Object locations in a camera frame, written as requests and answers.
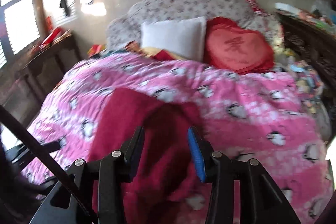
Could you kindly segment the pink penguin blanket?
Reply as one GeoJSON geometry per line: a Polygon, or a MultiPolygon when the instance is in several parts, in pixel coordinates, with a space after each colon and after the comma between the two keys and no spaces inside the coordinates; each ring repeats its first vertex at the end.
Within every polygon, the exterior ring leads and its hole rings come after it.
{"type": "MultiPolygon", "coordinates": [[[[101,113],[117,88],[166,103],[195,103],[215,150],[231,159],[258,159],[302,223],[314,223],[333,194],[325,147],[286,72],[238,75],[191,60],[156,61],[135,53],[88,59],[70,69],[46,97],[29,127],[42,142],[61,139],[53,154],[62,168],[87,161],[101,113]]],[[[177,223],[203,223],[209,186],[197,178],[177,223]]]]}

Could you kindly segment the colourful patterned cloth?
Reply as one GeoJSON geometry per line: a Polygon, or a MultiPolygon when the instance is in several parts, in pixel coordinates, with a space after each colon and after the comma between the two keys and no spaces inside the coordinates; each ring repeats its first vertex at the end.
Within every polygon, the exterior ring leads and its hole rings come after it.
{"type": "Polygon", "coordinates": [[[311,114],[317,114],[325,88],[317,71],[304,60],[289,63],[286,70],[294,79],[302,104],[311,114]]]}

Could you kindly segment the dark carved wooden cabinet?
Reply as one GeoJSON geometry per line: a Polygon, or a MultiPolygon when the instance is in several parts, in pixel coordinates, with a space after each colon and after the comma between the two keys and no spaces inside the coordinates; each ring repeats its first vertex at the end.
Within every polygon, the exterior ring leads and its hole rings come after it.
{"type": "Polygon", "coordinates": [[[311,65],[335,89],[335,38],[323,30],[288,15],[276,14],[284,31],[285,47],[311,65]]]}

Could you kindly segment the lattice window door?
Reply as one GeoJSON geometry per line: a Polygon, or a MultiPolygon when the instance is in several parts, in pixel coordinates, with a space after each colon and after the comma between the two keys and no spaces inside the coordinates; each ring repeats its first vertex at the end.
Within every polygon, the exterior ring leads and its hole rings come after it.
{"type": "Polygon", "coordinates": [[[46,36],[42,0],[1,0],[1,68],[46,36]]]}

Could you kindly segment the red heart cushion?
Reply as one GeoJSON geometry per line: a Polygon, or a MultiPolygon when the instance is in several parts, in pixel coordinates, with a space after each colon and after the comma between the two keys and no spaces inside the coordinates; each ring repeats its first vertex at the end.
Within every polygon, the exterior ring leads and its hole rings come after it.
{"type": "Polygon", "coordinates": [[[207,21],[203,62],[240,75],[263,73],[274,66],[274,51],[264,36],[224,17],[207,21]]]}

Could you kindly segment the red items by bed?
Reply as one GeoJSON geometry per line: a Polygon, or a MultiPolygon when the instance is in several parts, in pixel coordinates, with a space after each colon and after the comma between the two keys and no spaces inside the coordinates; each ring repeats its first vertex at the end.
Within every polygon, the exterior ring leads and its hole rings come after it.
{"type": "Polygon", "coordinates": [[[102,52],[103,50],[106,49],[106,45],[105,44],[94,44],[89,51],[87,52],[88,57],[92,57],[96,54],[99,54],[100,52],[102,52]]]}

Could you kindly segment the yellow red folded cloth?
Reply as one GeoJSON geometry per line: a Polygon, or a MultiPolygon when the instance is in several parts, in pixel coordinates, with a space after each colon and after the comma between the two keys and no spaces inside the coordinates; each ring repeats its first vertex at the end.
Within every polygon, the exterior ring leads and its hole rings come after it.
{"type": "Polygon", "coordinates": [[[138,42],[132,41],[125,46],[125,50],[128,52],[137,53],[143,57],[154,59],[157,61],[171,61],[171,60],[185,60],[184,57],[175,53],[169,52],[165,49],[159,49],[154,47],[142,48],[138,42]]]}

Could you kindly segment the white pillow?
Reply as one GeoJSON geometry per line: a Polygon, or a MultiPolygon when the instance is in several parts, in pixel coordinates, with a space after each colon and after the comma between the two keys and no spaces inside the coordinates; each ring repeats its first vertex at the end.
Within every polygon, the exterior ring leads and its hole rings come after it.
{"type": "Polygon", "coordinates": [[[207,20],[201,16],[141,24],[141,46],[167,50],[186,59],[203,60],[207,20]]]}

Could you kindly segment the dark red fleece garment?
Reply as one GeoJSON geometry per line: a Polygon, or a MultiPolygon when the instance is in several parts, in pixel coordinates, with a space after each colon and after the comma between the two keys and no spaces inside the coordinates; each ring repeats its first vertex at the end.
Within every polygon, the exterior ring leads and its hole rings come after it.
{"type": "Polygon", "coordinates": [[[117,88],[105,105],[88,160],[101,160],[142,126],[145,139],[133,182],[122,187],[128,223],[177,223],[198,184],[187,132],[202,128],[195,103],[166,103],[117,88]]]}

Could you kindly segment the dark cloth on hook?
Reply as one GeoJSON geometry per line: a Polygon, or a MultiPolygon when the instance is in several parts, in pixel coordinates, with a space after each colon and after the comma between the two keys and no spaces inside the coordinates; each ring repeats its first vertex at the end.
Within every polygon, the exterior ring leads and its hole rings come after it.
{"type": "Polygon", "coordinates": [[[64,14],[66,17],[69,17],[71,15],[67,0],[60,0],[60,8],[64,10],[64,14]]]}

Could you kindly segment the red box on table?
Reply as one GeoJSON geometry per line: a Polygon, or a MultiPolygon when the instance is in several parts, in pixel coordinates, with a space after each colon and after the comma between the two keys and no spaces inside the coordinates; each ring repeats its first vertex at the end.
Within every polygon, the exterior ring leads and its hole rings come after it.
{"type": "Polygon", "coordinates": [[[45,47],[45,46],[51,44],[51,43],[55,40],[56,36],[58,36],[58,35],[62,35],[63,33],[64,33],[64,31],[63,31],[63,29],[62,29],[61,27],[56,27],[56,28],[49,34],[49,36],[47,36],[47,37],[43,40],[43,42],[41,42],[40,46],[41,46],[41,47],[45,47]]]}

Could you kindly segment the dark wooden side table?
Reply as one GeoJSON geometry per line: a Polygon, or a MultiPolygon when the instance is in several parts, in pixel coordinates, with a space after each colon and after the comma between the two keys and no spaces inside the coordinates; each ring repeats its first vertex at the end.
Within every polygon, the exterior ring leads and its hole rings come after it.
{"type": "Polygon", "coordinates": [[[39,103],[43,103],[47,93],[39,82],[38,76],[41,75],[45,63],[51,59],[54,59],[56,67],[65,75],[66,67],[60,58],[60,52],[64,50],[72,51],[77,61],[83,59],[75,35],[71,30],[67,30],[62,36],[55,39],[50,46],[33,57],[21,70],[24,82],[39,103]]]}

